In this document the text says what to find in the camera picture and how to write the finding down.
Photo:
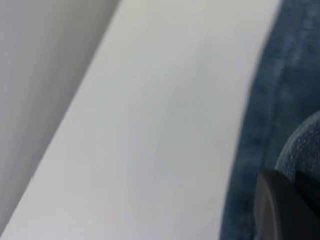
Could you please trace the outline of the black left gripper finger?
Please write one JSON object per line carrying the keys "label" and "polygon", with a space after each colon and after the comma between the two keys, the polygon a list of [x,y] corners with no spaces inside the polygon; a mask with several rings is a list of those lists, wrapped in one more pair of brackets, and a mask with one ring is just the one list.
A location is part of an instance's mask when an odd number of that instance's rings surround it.
{"label": "black left gripper finger", "polygon": [[254,220],[260,240],[318,240],[320,184],[298,172],[290,181],[277,170],[259,173]]}

